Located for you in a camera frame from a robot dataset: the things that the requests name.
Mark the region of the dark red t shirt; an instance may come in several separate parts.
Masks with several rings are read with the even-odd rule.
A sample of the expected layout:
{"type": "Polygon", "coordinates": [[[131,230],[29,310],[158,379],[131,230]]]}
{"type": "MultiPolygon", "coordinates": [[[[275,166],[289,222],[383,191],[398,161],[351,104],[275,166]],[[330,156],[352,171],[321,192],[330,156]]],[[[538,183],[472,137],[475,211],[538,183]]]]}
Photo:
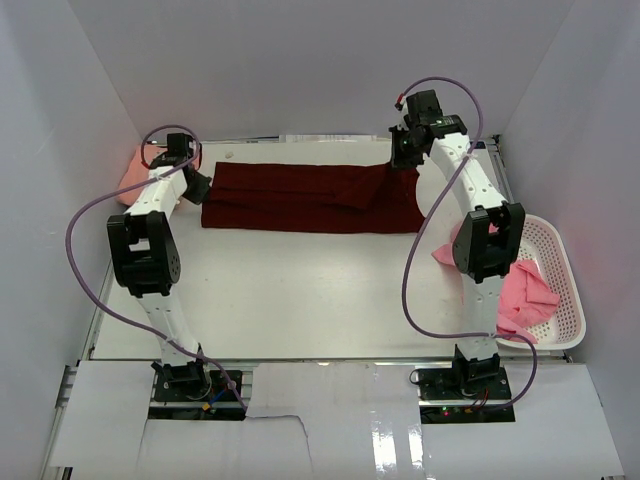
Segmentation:
{"type": "Polygon", "coordinates": [[[323,234],[419,231],[417,170],[219,162],[201,226],[323,234]]]}

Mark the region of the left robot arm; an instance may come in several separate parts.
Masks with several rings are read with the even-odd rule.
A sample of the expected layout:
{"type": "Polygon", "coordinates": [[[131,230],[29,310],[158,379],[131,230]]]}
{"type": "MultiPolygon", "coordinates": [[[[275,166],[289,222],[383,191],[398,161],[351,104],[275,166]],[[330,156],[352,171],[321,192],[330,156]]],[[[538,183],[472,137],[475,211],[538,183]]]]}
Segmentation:
{"type": "Polygon", "coordinates": [[[199,205],[209,193],[211,179],[197,169],[199,146],[187,133],[168,134],[165,150],[149,165],[148,177],[154,182],[141,190],[124,214],[107,221],[116,281],[138,300],[151,327],[162,334],[161,360],[154,368],[176,380],[191,399],[209,392],[212,377],[190,356],[201,348],[173,292],[181,260],[169,219],[180,201],[199,205]]]}

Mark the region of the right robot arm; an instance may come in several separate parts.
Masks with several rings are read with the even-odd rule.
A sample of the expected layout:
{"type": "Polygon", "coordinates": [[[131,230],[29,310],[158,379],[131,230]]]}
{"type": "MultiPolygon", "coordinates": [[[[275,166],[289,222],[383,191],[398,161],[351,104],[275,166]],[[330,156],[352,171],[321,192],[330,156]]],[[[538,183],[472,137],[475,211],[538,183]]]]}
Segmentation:
{"type": "Polygon", "coordinates": [[[476,143],[461,118],[443,113],[435,91],[403,94],[396,108],[402,119],[390,130],[392,167],[417,167],[430,159],[463,215],[452,242],[463,280],[463,331],[453,337],[451,384],[459,396],[472,399],[499,373],[499,298],[518,257],[525,211],[494,187],[474,156],[476,143]]]}

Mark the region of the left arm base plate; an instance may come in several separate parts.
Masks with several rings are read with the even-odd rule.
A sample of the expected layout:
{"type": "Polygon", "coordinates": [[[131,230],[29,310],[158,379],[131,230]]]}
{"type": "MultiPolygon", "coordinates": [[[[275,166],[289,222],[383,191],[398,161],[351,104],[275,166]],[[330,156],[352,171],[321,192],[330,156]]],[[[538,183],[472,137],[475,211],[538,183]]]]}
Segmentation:
{"type": "Polygon", "coordinates": [[[230,381],[227,381],[220,370],[207,369],[202,363],[195,361],[179,366],[154,362],[152,368],[156,374],[152,401],[163,406],[236,402],[231,383],[241,393],[243,374],[240,370],[228,370],[230,381]]]}

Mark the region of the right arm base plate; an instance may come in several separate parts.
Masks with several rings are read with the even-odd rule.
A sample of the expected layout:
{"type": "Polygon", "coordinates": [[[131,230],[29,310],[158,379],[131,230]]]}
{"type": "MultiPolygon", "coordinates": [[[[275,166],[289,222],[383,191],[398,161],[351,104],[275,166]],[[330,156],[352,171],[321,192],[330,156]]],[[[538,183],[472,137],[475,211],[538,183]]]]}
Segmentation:
{"type": "Polygon", "coordinates": [[[409,382],[418,387],[423,401],[507,401],[512,397],[504,368],[497,376],[464,382],[453,368],[417,368],[409,382]]]}

